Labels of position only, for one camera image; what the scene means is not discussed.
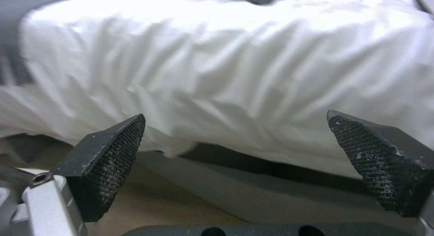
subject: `gray fabric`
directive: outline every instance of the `gray fabric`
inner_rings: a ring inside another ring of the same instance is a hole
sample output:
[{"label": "gray fabric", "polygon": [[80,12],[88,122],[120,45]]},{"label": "gray fabric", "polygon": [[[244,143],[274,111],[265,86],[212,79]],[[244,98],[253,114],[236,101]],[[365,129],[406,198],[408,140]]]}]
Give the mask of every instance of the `gray fabric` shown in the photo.
[{"label": "gray fabric", "polygon": [[[0,0],[0,56],[5,57],[17,85],[33,82],[20,56],[19,26],[31,10],[62,0]],[[0,61],[0,84],[5,84],[5,67]]]}]

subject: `bed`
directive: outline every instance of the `bed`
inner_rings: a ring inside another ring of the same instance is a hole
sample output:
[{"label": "bed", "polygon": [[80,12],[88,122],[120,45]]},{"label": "bed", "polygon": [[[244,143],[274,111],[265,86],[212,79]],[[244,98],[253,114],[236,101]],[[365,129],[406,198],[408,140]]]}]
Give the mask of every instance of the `bed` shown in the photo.
[{"label": "bed", "polygon": [[143,113],[141,151],[212,143],[357,178],[325,113],[434,148],[433,37],[413,0],[63,0],[20,22],[31,81],[3,65],[0,137],[75,145]]}]

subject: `screw hole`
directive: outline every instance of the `screw hole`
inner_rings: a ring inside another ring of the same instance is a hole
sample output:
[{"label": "screw hole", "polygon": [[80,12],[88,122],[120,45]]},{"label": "screw hole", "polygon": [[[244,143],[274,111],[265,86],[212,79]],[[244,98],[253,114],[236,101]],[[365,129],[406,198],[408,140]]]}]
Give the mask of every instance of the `screw hole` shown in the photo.
[{"label": "screw hole", "polygon": [[305,225],[299,229],[299,236],[325,236],[325,235],[318,228],[311,225]]},{"label": "screw hole", "polygon": [[41,182],[47,178],[46,174],[39,174],[33,178],[33,182]]},{"label": "screw hole", "polygon": [[205,229],[200,236],[226,236],[226,233],[218,227],[210,227]]}]

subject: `wrinkled white fabric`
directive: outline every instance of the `wrinkled white fabric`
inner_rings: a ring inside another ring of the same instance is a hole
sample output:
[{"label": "wrinkled white fabric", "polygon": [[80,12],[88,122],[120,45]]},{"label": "wrinkled white fabric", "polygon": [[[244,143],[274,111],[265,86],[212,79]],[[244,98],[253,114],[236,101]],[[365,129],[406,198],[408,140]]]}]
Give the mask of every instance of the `wrinkled white fabric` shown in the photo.
[{"label": "wrinkled white fabric", "polygon": [[0,135],[76,144],[143,113],[140,149],[215,143],[357,176],[336,109],[434,148],[434,23],[405,0],[69,0],[23,20],[35,79],[0,86]]}]

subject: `gray bed frame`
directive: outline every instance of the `gray bed frame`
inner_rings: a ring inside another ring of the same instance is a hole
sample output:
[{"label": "gray bed frame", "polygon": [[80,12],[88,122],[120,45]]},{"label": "gray bed frame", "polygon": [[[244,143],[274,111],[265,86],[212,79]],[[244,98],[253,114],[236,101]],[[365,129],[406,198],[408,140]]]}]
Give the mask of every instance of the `gray bed frame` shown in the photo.
[{"label": "gray bed frame", "polygon": [[201,144],[182,157],[138,153],[136,162],[253,223],[377,222],[413,232],[415,219],[386,212],[361,180]]}]

